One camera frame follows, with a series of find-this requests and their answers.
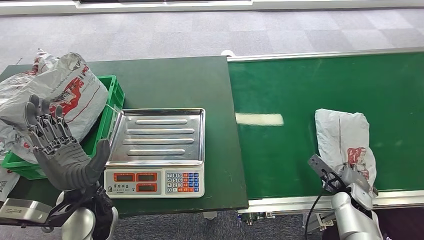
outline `scale keypad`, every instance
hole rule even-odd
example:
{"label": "scale keypad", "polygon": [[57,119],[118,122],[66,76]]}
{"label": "scale keypad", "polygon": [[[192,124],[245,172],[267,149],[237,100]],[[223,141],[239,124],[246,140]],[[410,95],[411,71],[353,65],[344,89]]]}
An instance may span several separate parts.
{"label": "scale keypad", "polygon": [[166,172],[166,194],[190,194],[200,191],[198,172]]}

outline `package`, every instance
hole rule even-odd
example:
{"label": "package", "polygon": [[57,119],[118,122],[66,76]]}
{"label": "package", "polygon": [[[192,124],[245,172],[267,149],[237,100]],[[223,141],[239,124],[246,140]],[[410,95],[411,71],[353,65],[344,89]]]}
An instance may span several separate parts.
{"label": "package", "polygon": [[[0,165],[5,156],[4,143],[0,142]],[[0,167],[0,202],[4,202],[19,180],[19,175],[6,168]]]}
{"label": "package", "polygon": [[25,104],[33,94],[50,100],[53,113],[62,106],[78,141],[90,131],[108,98],[106,87],[74,52],[59,58],[39,49],[32,70],[0,82],[0,139],[6,150],[33,164],[37,160],[24,121]]}
{"label": "package", "polygon": [[370,124],[362,113],[327,109],[315,111],[316,138],[322,160],[336,173],[349,163],[362,172],[372,187],[377,176],[370,144]]}

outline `stainless steel tray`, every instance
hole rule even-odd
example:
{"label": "stainless steel tray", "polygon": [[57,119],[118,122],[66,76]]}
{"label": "stainless steel tray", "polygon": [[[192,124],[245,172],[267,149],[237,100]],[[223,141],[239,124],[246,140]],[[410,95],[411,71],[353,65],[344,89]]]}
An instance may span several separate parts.
{"label": "stainless steel tray", "polygon": [[205,161],[203,108],[123,109],[106,166],[198,166]]}

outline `dark green tabletop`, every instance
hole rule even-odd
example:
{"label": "dark green tabletop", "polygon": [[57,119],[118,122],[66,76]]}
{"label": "dark green tabletop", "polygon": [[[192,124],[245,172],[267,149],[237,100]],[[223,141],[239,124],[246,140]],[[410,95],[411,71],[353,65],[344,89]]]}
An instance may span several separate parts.
{"label": "dark green tabletop", "polygon": [[380,191],[424,190],[424,52],[230,62],[236,113],[281,114],[282,126],[239,125],[247,196],[317,196],[314,113],[363,113]]}
{"label": "dark green tabletop", "polygon": [[[97,76],[116,75],[124,108],[206,110],[205,194],[201,198],[114,199],[121,217],[248,207],[227,60],[224,56],[90,62]],[[28,70],[11,65],[0,81]],[[21,177],[9,197],[54,206],[59,191],[46,180]]]}

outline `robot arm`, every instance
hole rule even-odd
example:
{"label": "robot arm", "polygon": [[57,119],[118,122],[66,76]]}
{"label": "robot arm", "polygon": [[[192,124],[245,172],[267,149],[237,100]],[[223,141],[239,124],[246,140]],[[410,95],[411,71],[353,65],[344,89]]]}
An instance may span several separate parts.
{"label": "robot arm", "polygon": [[370,216],[352,205],[352,199],[346,192],[339,192],[331,199],[337,221],[340,240],[383,240],[377,214]]}
{"label": "robot arm", "polygon": [[372,211],[370,185],[364,176],[347,165],[338,175],[316,154],[308,163],[323,181],[328,182],[326,190],[334,194],[331,207],[340,240],[383,240],[378,217]]}
{"label": "robot arm", "polygon": [[109,158],[109,141],[102,139],[90,159],[72,136],[62,107],[51,113],[50,102],[36,95],[25,105],[24,119],[34,145],[34,155],[51,184],[63,192],[56,206],[8,198],[0,209],[0,225],[62,227],[62,238],[109,240],[118,211],[98,182]]}

